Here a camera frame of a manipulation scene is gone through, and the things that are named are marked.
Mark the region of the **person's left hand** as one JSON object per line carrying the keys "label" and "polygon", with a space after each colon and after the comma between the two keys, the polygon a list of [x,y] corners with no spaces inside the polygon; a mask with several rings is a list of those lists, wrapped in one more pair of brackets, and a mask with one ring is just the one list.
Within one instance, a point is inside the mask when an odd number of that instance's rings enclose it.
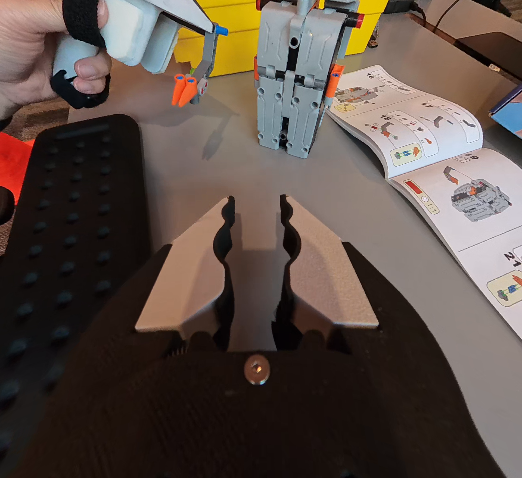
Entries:
{"label": "person's left hand", "polygon": [[62,0],[1,0],[1,122],[56,97],[50,78],[66,31]]}

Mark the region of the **open instruction booklet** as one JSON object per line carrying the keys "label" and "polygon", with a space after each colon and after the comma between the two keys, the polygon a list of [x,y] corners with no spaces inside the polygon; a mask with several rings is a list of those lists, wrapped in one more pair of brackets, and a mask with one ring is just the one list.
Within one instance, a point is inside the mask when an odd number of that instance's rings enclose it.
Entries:
{"label": "open instruction booklet", "polygon": [[475,116],[381,65],[334,66],[327,114],[377,155],[469,278],[521,337],[521,168],[483,147]]}

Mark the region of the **grey building block robot body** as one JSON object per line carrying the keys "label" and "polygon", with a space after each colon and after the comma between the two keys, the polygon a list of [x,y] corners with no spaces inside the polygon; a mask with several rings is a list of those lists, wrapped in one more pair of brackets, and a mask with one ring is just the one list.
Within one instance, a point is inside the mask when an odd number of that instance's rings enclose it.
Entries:
{"label": "grey building block robot body", "polygon": [[305,159],[331,107],[359,0],[257,0],[261,13],[254,83],[258,141]]}

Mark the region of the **orange fabric item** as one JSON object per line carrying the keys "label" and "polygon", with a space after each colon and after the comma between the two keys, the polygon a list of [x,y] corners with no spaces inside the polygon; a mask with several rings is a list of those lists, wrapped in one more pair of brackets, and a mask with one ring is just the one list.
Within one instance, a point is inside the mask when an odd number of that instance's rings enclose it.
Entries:
{"label": "orange fabric item", "polygon": [[34,142],[23,142],[1,133],[1,186],[12,192],[15,205],[18,204]]}

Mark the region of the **black perforated mat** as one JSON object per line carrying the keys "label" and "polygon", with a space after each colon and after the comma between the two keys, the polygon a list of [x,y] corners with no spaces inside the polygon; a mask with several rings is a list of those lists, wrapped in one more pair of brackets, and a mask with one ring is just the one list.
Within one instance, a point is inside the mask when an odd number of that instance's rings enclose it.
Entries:
{"label": "black perforated mat", "polygon": [[1,261],[1,476],[81,334],[150,255],[138,124],[117,114],[42,132]]}

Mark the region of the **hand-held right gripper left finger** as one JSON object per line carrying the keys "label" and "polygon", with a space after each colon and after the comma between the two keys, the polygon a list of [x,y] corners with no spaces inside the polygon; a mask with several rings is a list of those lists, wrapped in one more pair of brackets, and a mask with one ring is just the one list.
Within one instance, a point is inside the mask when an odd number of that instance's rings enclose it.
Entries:
{"label": "hand-held right gripper left finger", "polygon": [[225,258],[232,248],[234,219],[234,197],[225,197],[173,240],[137,332],[177,331],[188,340],[205,331],[220,350],[228,349],[234,292]]}

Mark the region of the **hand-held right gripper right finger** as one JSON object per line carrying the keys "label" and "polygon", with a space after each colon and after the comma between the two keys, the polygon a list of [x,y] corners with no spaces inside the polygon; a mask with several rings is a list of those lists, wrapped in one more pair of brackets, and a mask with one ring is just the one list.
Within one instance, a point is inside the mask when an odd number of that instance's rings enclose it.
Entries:
{"label": "hand-held right gripper right finger", "polygon": [[328,340],[339,328],[377,328],[341,238],[291,196],[280,196],[280,208],[289,260],[271,324],[276,349],[296,349],[311,330]]}

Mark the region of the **blue toy box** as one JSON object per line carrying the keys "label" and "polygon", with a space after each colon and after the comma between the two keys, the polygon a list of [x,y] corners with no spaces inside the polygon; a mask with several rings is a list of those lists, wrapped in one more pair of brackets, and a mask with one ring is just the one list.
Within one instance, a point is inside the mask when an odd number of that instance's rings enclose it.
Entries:
{"label": "blue toy box", "polygon": [[521,139],[521,83],[489,110],[489,117]]}

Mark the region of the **grey desk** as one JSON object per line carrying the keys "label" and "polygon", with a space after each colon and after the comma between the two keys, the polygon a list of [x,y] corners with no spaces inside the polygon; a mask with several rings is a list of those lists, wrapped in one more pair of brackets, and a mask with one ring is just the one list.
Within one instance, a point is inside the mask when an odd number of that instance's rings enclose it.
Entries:
{"label": "grey desk", "polygon": [[507,477],[521,475],[521,341],[424,219],[383,178],[381,163],[328,116],[301,160],[261,147],[252,72],[213,77],[195,107],[169,105],[164,75],[117,62],[110,96],[69,122],[127,114],[142,131],[154,250],[225,196],[235,197],[232,351],[274,350],[271,320],[288,258],[287,194],[364,255],[419,313],[450,363],[477,429]]}

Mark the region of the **grey toy arm orange claws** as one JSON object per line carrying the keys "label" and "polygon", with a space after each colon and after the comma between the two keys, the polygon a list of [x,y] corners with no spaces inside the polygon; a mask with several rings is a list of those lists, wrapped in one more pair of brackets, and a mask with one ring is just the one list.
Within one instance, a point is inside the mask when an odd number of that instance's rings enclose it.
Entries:
{"label": "grey toy arm orange claws", "polygon": [[213,23],[212,32],[205,33],[203,56],[199,65],[189,74],[176,74],[174,77],[173,106],[177,105],[181,108],[187,103],[198,104],[200,97],[205,94],[208,78],[215,64],[219,35],[227,36],[228,29]]}

